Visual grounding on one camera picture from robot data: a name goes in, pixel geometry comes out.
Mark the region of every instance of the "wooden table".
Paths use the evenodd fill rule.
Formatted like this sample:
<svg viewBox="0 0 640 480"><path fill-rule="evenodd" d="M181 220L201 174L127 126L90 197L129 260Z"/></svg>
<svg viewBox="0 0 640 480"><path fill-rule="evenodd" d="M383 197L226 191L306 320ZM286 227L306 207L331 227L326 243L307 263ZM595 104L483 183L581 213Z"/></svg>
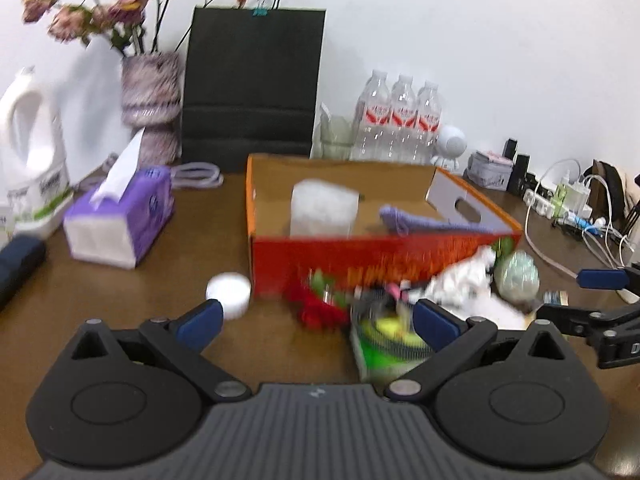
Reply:
<svg viewBox="0 0 640 480"><path fill-rule="evenodd" d="M0 479L17 480L40 459L24 423L27 403L77 327L100 317L112 328L133 328L153 316L177 317L204 298L207 281L228 270L248 274L244 176L216 190L180 190L176 211L136 270L76 262L62 232L48 242L49 259L0 313ZM519 221L524 204L487 193ZM532 215L530 234L551 257L574 270L596 266L586 248ZM525 241L521 248L527 249ZM612 308L612 292L580 290L537 258L542 289L567 290L574 305ZM574 348L612 403L610 430L596 464L611 475L640 478L640 367L598 370L581 339ZM248 313L225 324L204 355L252 388L261 382L358 380L339 332L304 330L281 301L254 300Z"/></svg>

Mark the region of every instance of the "black bag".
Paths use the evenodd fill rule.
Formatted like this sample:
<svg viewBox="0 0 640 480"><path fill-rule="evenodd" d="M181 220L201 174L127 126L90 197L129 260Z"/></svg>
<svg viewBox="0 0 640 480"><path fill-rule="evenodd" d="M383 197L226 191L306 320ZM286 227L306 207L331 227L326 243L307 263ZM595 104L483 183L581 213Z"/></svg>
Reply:
<svg viewBox="0 0 640 480"><path fill-rule="evenodd" d="M324 10L197 8L182 160L244 171L249 153L309 155Z"/></svg>

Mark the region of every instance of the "gray ribbed surface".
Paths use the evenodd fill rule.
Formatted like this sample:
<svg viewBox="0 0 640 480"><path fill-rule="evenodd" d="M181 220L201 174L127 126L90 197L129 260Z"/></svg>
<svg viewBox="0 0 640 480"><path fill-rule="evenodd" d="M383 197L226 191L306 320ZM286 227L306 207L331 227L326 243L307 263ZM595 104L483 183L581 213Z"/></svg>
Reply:
<svg viewBox="0 0 640 480"><path fill-rule="evenodd" d="M32 480L604 480L590 465L507 472L469 459L422 410L380 399L366 384L267 384L215 407L194 437L146 465L87 472L47 462Z"/></svg>

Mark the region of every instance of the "triangular hole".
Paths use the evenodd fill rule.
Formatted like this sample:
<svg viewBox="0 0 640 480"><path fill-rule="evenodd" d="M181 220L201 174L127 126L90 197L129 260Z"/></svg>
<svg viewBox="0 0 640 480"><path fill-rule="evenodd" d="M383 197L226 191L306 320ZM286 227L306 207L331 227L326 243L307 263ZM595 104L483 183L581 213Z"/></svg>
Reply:
<svg viewBox="0 0 640 480"><path fill-rule="evenodd" d="M104 357L105 355L107 355L107 349L100 339L100 336L95 332L87 332L78 343L71 358L75 360L91 359L94 357Z"/></svg>
<svg viewBox="0 0 640 480"><path fill-rule="evenodd" d="M558 344L551 337L549 332L541 332L538 334L535 343L529 351L532 357L542 357L545 359L564 359L564 354Z"/></svg>

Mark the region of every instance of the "vase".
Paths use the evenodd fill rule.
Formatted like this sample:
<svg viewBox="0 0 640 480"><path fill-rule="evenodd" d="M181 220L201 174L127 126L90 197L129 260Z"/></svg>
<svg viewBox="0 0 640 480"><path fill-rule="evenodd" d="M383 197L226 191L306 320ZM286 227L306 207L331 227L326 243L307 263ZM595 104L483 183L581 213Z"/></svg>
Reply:
<svg viewBox="0 0 640 480"><path fill-rule="evenodd" d="M139 166L171 164L180 152L180 60L175 53L122 60L122 122L145 128Z"/></svg>

